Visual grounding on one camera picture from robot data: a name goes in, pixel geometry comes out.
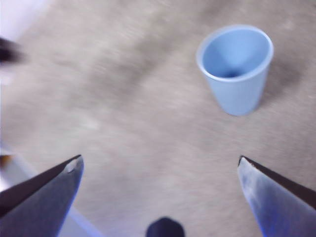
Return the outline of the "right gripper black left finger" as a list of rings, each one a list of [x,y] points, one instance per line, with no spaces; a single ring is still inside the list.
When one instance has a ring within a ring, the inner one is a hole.
[[[76,197],[83,173],[77,155],[0,194],[2,237],[56,237]]]

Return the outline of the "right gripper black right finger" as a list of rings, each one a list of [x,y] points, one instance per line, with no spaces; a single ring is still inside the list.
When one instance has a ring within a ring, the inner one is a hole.
[[[245,157],[238,161],[245,199],[265,237],[314,237],[316,193]]]

